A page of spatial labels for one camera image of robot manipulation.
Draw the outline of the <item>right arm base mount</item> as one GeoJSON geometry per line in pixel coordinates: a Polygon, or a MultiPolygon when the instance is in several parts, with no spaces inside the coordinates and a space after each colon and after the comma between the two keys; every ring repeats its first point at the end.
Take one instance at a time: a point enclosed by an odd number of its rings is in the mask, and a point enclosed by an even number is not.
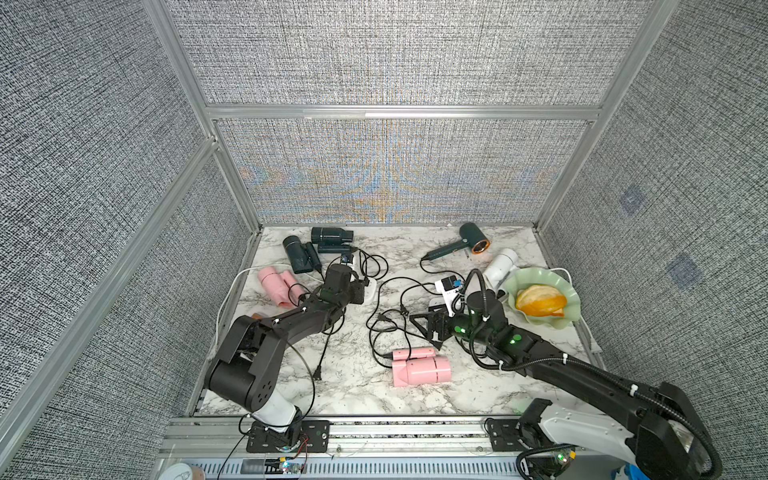
{"type": "Polygon", "coordinates": [[[517,452],[522,479],[558,479],[575,458],[575,446],[546,436],[541,420],[550,400],[534,399],[517,419],[486,418],[483,429],[494,452],[517,452]]]}

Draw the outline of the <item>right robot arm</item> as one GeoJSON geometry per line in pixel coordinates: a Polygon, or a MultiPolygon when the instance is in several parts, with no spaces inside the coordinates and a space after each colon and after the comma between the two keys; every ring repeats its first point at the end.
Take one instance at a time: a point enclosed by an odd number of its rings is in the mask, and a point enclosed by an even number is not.
{"type": "Polygon", "coordinates": [[[543,337],[509,322],[489,290],[464,308],[434,306],[421,332],[435,343],[454,337],[478,367],[514,372],[553,385],[595,408],[577,413],[535,399],[512,434],[518,460],[583,447],[639,468],[649,479],[717,479],[723,463],[689,397],[677,386],[651,386],[568,355],[543,337]]]}

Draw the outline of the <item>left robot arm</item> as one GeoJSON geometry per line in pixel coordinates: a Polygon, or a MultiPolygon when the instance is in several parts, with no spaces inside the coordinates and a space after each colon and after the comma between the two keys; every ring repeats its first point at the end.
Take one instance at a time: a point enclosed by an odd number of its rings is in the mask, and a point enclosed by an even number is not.
{"type": "Polygon", "coordinates": [[[364,301],[364,282],[344,264],[330,266],[322,286],[300,306],[277,316],[237,318],[211,361],[204,388],[236,403],[265,427],[283,432],[300,410],[275,392],[288,348],[331,330],[350,304],[364,301]]]}

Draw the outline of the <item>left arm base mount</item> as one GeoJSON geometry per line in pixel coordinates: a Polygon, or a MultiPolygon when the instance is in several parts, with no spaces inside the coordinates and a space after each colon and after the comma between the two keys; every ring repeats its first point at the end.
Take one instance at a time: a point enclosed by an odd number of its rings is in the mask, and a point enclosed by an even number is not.
{"type": "Polygon", "coordinates": [[[295,421],[283,431],[254,420],[248,431],[246,451],[285,456],[326,453],[331,423],[327,420],[295,421]]]}

